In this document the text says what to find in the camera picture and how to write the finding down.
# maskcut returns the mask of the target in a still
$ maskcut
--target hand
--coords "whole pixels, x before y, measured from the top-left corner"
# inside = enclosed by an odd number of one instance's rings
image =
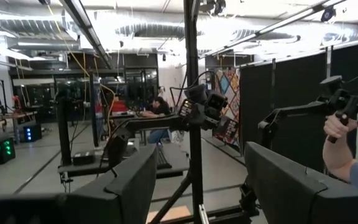
[[[348,132],[356,129],[357,127],[357,121],[349,119],[347,126],[345,126],[334,114],[327,117],[327,120],[324,125],[324,131],[329,136],[341,138],[345,136]]]

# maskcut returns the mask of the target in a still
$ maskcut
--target black curtain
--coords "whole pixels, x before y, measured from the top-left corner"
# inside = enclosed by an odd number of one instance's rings
[[[240,77],[240,145],[258,142],[258,123],[270,112],[272,65],[244,67]]]
[[[344,88],[352,94],[358,94],[358,45],[334,50],[331,55],[331,76],[341,75]],[[347,136],[347,143],[356,156],[357,130]]]
[[[278,62],[275,70],[275,108],[305,105],[321,94],[325,54]],[[320,172],[325,135],[324,116],[295,116],[281,120],[272,150]]]

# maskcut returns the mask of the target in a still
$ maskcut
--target keyboard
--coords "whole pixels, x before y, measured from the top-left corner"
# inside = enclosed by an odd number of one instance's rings
[[[171,169],[172,165],[169,164],[167,158],[165,158],[164,152],[161,146],[157,146],[157,169]]]

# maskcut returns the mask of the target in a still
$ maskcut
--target concrete floor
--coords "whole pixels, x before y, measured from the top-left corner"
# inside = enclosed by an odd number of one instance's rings
[[[0,194],[13,194],[20,190],[20,194],[54,193],[64,192],[60,184],[57,167],[60,165],[60,146],[56,124],[47,124],[45,127],[53,131],[43,139],[34,142],[16,145],[16,158],[0,166]],[[74,128],[69,128],[70,136]],[[73,152],[84,151],[93,148],[91,126],[79,124],[76,130],[78,135],[73,141]],[[239,161],[239,154],[230,147],[224,146],[218,140],[211,138],[211,133],[203,132],[203,188],[204,206],[207,210],[238,205],[241,185],[247,175],[246,168],[230,158],[230,154]],[[188,135],[182,142],[180,150],[190,151]],[[159,210],[172,193],[180,185],[183,177],[172,177],[157,180],[153,203],[150,211]],[[94,175],[75,177],[71,183],[71,190],[75,190],[95,179]],[[191,187],[186,190],[184,196],[174,205],[187,206],[192,213]],[[255,217],[255,224],[266,224],[263,215]]]

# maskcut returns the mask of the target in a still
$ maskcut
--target jeans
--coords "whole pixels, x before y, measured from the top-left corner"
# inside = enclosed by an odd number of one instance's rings
[[[149,144],[157,144],[162,138],[169,138],[167,129],[153,130],[150,132],[150,135],[147,137],[147,142]]]

